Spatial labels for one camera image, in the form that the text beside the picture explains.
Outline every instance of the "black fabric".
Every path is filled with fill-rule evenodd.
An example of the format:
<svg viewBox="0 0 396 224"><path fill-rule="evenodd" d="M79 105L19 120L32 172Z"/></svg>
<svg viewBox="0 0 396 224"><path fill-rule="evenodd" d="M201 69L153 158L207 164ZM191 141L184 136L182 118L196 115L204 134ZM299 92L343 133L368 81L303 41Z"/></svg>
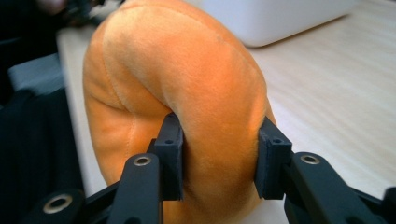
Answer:
<svg viewBox="0 0 396 224"><path fill-rule="evenodd" d="M64 90L17 91L0 109L0 217L18 223L59 189L83 189Z"/></svg>
<svg viewBox="0 0 396 224"><path fill-rule="evenodd" d="M49 16L35 0L0 0L0 105L14 93L7 70L13 65L56 53L63 13Z"/></svg>

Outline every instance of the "white box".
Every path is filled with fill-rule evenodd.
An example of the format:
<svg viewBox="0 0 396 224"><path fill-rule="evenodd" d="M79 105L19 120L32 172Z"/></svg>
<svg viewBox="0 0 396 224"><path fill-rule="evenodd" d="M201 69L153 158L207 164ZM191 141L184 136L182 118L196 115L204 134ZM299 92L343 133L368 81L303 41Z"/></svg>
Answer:
<svg viewBox="0 0 396 224"><path fill-rule="evenodd" d="M357 0L201 0L246 46L260 47L348 13Z"/></svg>

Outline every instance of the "orange plush toy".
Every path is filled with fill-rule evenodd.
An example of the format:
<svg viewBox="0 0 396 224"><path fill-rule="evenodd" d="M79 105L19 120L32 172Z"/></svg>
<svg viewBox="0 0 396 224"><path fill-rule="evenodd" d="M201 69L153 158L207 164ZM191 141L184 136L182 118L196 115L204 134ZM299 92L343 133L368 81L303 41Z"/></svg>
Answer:
<svg viewBox="0 0 396 224"><path fill-rule="evenodd" d="M218 21L177 0L130 0L102 23L84 62L94 150L107 184L146 152L163 118L184 131L181 202L164 223L237 223L260 201L258 130L274 121L262 72Z"/></svg>

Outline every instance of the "wooden table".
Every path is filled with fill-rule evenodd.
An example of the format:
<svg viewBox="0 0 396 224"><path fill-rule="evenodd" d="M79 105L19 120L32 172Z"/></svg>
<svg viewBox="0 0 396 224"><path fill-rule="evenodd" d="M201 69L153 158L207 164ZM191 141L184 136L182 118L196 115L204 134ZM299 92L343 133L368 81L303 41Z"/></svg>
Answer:
<svg viewBox="0 0 396 224"><path fill-rule="evenodd" d="M58 37L88 195L105 186L82 97L82 58L93 30L67 28ZM343 18L249 51L294 151L319 154L348 185L375 197L396 186L395 2L361 0ZM282 202L262 203L244 223L287 223Z"/></svg>

